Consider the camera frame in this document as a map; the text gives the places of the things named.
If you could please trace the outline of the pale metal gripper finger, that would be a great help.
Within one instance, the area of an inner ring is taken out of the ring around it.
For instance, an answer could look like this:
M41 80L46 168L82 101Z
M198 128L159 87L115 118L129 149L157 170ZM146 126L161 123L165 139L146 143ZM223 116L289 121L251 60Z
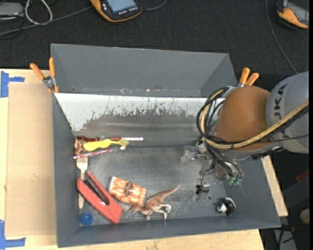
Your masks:
M192 199L194 201L208 199L210 197L211 184L196 184Z
M204 165L207 161L206 154L199 152L197 146L184 146L181 156L181 164Z

